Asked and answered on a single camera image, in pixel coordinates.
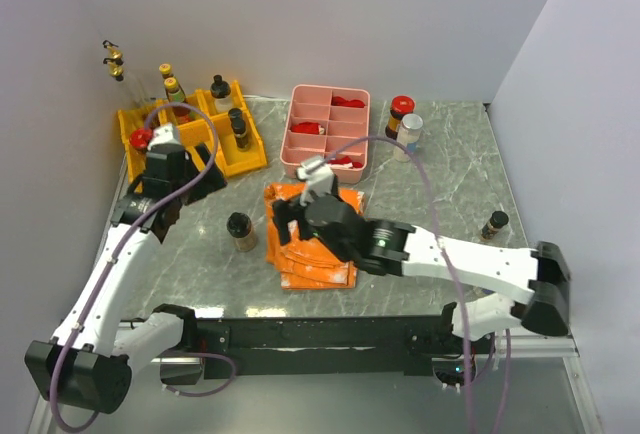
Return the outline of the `brown spice jar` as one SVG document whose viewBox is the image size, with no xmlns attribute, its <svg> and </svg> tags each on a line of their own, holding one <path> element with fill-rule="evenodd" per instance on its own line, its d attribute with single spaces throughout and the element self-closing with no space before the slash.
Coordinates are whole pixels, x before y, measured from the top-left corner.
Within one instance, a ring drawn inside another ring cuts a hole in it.
<svg viewBox="0 0 640 434">
<path fill-rule="evenodd" d="M 248 252 L 257 245 L 257 235 L 247 214 L 233 212 L 227 219 L 226 228 L 238 251 Z"/>
</svg>

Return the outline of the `sauce bottle green label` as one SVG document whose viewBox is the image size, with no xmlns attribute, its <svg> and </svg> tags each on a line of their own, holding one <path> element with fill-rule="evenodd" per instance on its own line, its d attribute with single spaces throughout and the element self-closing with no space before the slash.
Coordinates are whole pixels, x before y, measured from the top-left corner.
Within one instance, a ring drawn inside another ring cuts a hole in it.
<svg viewBox="0 0 640 434">
<path fill-rule="evenodd" d="M 164 80 L 164 88 L 169 102 L 187 104 L 187 96 L 175 77 L 167 77 Z M 189 108 L 173 106 L 172 111 L 179 124 L 186 124 L 195 119 Z"/>
</svg>

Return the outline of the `dark spice jar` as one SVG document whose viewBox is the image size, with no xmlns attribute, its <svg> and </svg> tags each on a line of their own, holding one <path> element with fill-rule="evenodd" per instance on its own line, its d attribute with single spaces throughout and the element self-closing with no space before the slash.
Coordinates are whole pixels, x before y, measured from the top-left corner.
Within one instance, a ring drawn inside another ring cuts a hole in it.
<svg viewBox="0 0 640 434">
<path fill-rule="evenodd" d="M 239 151 L 247 151 L 250 149 L 250 136 L 247 125 L 243 118 L 233 118 L 231 120 L 231 128 L 234 134 L 237 149 Z"/>
</svg>

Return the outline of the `white bottle black cap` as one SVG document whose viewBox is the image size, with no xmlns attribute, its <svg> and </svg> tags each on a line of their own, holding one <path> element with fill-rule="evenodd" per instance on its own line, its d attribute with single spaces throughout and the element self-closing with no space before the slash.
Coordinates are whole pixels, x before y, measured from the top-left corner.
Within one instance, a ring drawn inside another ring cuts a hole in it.
<svg viewBox="0 0 640 434">
<path fill-rule="evenodd" d="M 221 75 L 217 74 L 213 77 L 213 82 L 210 85 L 210 94 L 218 113 L 226 113 L 234 108 L 231 86 Z"/>
</svg>

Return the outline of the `sauce bottle yellow cap back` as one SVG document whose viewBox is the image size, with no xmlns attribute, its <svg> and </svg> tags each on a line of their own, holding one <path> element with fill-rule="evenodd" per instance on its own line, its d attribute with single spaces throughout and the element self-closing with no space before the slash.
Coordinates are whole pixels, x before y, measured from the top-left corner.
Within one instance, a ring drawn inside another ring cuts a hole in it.
<svg viewBox="0 0 640 434">
<path fill-rule="evenodd" d="M 163 63 L 158 68 L 163 79 L 172 78 L 174 76 L 173 68 L 169 63 Z"/>
</svg>

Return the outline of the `dark spice shaker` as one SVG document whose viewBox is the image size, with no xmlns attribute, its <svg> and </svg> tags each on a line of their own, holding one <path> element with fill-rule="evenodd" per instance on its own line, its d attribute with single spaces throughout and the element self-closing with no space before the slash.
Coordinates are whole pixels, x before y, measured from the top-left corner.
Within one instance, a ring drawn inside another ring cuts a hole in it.
<svg viewBox="0 0 640 434">
<path fill-rule="evenodd" d="M 228 111 L 228 116 L 234 131 L 244 131 L 246 122 L 244 120 L 243 111 L 240 108 L 232 108 Z"/>
</svg>

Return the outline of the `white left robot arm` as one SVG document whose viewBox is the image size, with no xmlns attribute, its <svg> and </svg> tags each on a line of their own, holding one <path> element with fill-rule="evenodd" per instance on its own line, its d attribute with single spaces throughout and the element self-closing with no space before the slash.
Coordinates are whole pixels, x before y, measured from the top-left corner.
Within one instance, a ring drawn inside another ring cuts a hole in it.
<svg viewBox="0 0 640 434">
<path fill-rule="evenodd" d="M 135 374 L 157 356 L 186 356 L 200 345 L 193 309 L 163 304 L 128 334 L 118 334 L 135 277 L 159 249 L 181 209 L 225 187 L 209 158 L 197 169 L 179 143 L 152 147 L 143 172 L 117 201 L 103 250 L 80 297 L 47 341 L 32 342 L 25 365 L 52 411 L 73 406 L 111 414 Z"/>
</svg>

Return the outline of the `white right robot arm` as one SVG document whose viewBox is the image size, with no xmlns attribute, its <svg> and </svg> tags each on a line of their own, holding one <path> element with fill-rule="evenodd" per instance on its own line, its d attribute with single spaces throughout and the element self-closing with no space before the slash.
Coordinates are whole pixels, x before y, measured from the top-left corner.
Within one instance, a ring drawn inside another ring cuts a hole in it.
<svg viewBox="0 0 640 434">
<path fill-rule="evenodd" d="M 521 326 L 535 334 L 563 337 L 570 331 L 571 273 L 561 249 L 501 248 L 447 237 L 410 224 L 366 219 L 337 196 L 277 200 L 273 222 L 281 245 L 316 240 L 342 262 L 372 275 L 458 280 L 488 296 L 458 303 L 438 328 L 440 345 L 462 351 L 471 341 Z"/>
</svg>

